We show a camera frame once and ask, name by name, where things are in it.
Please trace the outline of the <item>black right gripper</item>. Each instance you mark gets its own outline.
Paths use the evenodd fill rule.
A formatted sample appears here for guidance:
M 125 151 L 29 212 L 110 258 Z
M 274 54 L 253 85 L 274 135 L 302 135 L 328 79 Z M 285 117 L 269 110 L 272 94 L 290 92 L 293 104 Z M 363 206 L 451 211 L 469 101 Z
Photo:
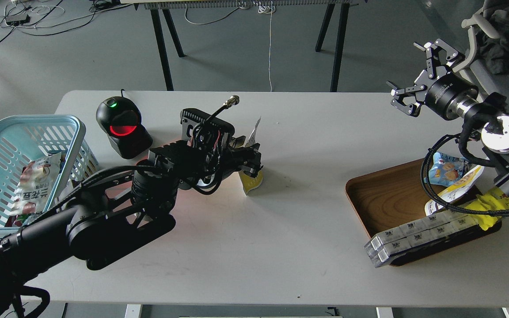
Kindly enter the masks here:
M 465 55 L 441 39 L 423 45 L 415 42 L 414 46 L 426 55 L 426 69 L 418 78 L 423 76 L 428 80 L 437 80 L 430 89 L 427 84 L 399 88 L 392 81 L 386 81 L 391 89 L 391 105 L 412 117 L 418 117 L 421 107 L 426 104 L 444 120 L 465 118 L 477 103 L 479 94 L 477 86 L 453 74 L 458 71 L 459 64 L 465 61 Z

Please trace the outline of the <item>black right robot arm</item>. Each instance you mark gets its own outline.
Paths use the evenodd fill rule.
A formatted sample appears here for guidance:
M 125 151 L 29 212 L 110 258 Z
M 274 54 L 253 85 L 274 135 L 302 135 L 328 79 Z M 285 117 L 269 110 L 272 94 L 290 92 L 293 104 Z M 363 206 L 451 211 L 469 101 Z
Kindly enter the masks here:
M 481 97 L 479 87 L 468 78 L 468 67 L 474 57 L 453 48 L 442 39 L 425 44 L 414 43 L 425 55 L 425 67 L 412 85 L 399 87 L 392 81 L 391 105 L 404 114 L 417 117 L 422 107 L 446 121 L 461 118 L 460 133 L 446 135 L 430 148 L 426 165 L 437 149 L 455 139 L 461 155 L 474 165 L 495 169 L 494 185 L 509 198 L 509 112 L 507 98 L 497 92 Z M 487 211 L 486 216 L 509 217 L 509 209 Z

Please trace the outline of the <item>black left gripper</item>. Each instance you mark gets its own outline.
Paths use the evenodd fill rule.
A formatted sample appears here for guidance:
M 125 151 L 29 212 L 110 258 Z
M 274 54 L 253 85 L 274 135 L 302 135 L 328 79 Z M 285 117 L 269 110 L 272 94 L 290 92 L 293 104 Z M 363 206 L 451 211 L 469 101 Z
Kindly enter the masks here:
M 205 168 L 199 177 L 193 179 L 194 189 L 217 189 L 222 181 L 236 171 L 250 178 L 256 178 L 262 170 L 262 155 L 258 151 L 260 144 L 255 137 L 233 137 L 232 142 L 214 141 L 205 145 L 193 142 L 193 147 L 204 151 Z

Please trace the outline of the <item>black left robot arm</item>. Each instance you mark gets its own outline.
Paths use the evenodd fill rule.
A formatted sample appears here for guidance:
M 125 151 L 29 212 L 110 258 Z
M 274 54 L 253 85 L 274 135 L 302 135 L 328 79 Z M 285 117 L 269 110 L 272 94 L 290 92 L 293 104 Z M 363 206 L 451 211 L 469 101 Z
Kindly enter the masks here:
M 233 125 L 218 118 L 238 103 L 232 96 L 212 114 L 183 109 L 180 140 L 151 148 L 136 165 L 94 173 L 34 222 L 0 238 L 0 315 L 12 307 L 19 318 L 40 316 L 50 294 L 27 282 L 70 257 L 100 270 L 170 232 L 179 189 L 211 195 L 234 172 L 256 178 L 260 145 L 243 145 L 246 138 L 234 138 Z

